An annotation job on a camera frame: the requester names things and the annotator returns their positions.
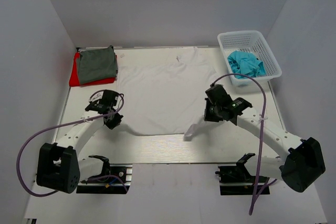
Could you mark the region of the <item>blue t shirt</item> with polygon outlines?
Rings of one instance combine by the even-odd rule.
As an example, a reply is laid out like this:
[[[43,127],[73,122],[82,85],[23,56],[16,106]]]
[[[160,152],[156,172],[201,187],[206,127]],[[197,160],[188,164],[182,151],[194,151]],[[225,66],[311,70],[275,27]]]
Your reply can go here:
[[[227,61],[237,79],[246,79],[247,76],[251,78],[263,77],[266,75],[264,63],[259,60],[254,54],[243,51],[233,51],[228,57]]]

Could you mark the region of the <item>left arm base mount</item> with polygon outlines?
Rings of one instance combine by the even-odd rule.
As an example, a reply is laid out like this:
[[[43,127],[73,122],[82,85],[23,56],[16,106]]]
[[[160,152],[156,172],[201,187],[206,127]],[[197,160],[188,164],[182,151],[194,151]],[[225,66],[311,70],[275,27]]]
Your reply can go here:
[[[90,155],[79,161],[78,194],[124,195],[132,180],[131,164],[111,164],[100,155]]]

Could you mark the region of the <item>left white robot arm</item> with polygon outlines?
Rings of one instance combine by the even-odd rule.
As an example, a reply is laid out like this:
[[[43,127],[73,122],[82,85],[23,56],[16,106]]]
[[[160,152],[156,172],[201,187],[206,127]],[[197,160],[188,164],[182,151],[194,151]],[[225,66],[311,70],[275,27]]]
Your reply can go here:
[[[123,100],[122,94],[103,90],[102,97],[89,101],[82,117],[66,134],[52,144],[45,143],[39,150],[37,185],[71,194],[82,181],[108,180],[111,168],[106,157],[78,156],[99,129],[112,130],[121,123],[122,106],[118,102]]]

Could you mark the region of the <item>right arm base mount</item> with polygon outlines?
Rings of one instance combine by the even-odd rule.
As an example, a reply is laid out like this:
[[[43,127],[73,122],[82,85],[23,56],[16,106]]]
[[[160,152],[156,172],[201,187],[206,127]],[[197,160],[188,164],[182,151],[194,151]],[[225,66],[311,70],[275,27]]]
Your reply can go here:
[[[215,172],[219,179],[221,196],[252,195],[256,176],[253,176],[245,167],[256,154],[247,153],[236,163],[218,166]]]

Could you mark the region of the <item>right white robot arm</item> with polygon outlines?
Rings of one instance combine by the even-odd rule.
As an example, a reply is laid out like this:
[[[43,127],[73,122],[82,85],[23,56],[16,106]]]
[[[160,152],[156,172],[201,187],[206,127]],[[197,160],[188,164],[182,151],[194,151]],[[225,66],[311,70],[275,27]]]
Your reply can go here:
[[[296,192],[305,191],[325,171],[321,145],[313,137],[293,135],[258,114],[243,98],[233,100],[220,84],[206,90],[204,120],[228,121],[246,130],[277,153],[276,158],[247,153],[234,165],[223,165],[216,175],[222,184],[255,184],[256,177],[282,180]]]

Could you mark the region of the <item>white t shirt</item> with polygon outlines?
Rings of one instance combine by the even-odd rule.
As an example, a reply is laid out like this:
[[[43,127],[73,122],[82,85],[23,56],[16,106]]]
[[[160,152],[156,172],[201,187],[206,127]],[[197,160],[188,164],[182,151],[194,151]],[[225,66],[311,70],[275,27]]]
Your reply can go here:
[[[119,129],[136,136],[194,135],[208,125],[205,91],[218,76],[198,48],[176,56],[174,63],[120,67],[117,89],[124,106]]]

